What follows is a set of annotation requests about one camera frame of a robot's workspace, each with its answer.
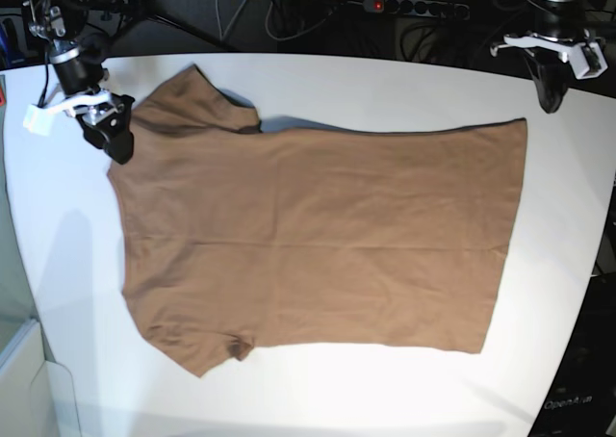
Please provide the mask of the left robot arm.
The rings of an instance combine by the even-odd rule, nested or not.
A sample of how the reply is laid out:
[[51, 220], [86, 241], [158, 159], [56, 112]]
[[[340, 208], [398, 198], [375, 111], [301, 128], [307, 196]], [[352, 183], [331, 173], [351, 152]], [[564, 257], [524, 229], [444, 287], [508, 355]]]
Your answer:
[[585, 56], [586, 36], [579, 26], [580, 0], [525, 0], [533, 26], [517, 35], [506, 34], [490, 45], [490, 54], [518, 51], [533, 81], [540, 107], [555, 113], [575, 79], [591, 70]]

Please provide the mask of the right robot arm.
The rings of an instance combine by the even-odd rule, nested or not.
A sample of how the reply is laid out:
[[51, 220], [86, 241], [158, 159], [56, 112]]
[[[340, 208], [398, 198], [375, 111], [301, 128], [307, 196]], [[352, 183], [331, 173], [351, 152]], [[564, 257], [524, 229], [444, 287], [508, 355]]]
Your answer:
[[54, 117], [75, 119], [83, 138], [120, 165], [134, 153], [130, 131], [134, 98], [103, 87], [109, 77], [103, 63], [109, 56], [110, 38], [103, 33], [82, 34], [88, 23], [89, 6], [81, 0], [28, 0], [31, 34], [45, 42], [44, 65], [52, 66], [63, 99], [57, 103], [48, 94], [48, 83], [38, 102], [28, 107], [23, 126], [47, 136]]

